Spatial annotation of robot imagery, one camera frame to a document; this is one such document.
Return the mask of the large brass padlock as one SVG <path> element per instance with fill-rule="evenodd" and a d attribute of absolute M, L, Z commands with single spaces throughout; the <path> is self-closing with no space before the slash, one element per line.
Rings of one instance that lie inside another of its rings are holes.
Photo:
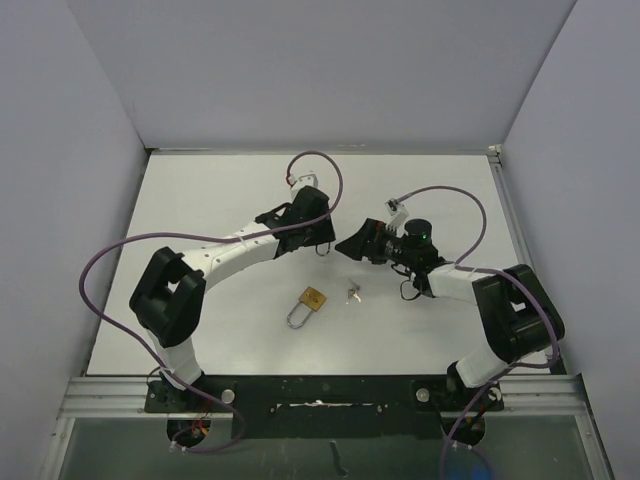
<path fill-rule="evenodd" d="M 326 303 L 327 297 L 314 287 L 308 286 L 299 296 L 297 303 L 286 316 L 287 326 L 298 330 Z"/>

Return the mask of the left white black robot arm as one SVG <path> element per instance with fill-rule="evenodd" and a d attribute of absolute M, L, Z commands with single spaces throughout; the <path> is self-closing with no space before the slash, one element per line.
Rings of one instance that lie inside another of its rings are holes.
<path fill-rule="evenodd" d="M 203 371 L 192 342 L 205 294 L 223 280 L 258 263 L 275 260 L 301 247 L 335 240 L 328 215 L 329 197 L 304 186 L 292 200 L 258 215 L 221 244 L 175 252 L 157 250 L 129 300 L 139 324 L 151 338 L 170 384 L 168 399 L 180 410 L 200 405 Z"/>

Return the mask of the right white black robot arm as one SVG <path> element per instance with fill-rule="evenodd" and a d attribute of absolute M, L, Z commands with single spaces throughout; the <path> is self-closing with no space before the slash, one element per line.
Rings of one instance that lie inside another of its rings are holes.
<path fill-rule="evenodd" d="M 430 222 L 410 220 L 404 230 L 397 236 L 384 222 L 367 219 L 335 250 L 355 261 L 391 263 L 420 295 L 477 307 L 483 328 L 480 344 L 447 368 L 445 395 L 452 406 L 469 408 L 483 385 L 564 337 L 564 323 L 530 266 L 493 273 L 458 269 L 433 244 Z"/>

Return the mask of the silver key bunch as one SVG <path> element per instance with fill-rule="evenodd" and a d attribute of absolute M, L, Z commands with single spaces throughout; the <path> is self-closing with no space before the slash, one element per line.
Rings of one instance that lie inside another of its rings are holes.
<path fill-rule="evenodd" d="M 362 302 L 362 298 L 360 296 L 360 291 L 361 291 L 361 285 L 358 284 L 357 282 L 355 282 L 352 279 L 349 279 L 349 288 L 347 291 L 347 300 L 346 303 L 349 304 L 352 301 L 355 301 L 357 303 L 361 303 Z"/>

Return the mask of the small brass padlock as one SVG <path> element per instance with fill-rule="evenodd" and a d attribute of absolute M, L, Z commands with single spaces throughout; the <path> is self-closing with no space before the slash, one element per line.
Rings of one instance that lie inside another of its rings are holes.
<path fill-rule="evenodd" d="M 331 252 L 331 243 L 327 242 L 324 244 L 316 245 L 314 247 L 315 254 L 319 257 L 326 257 Z"/>

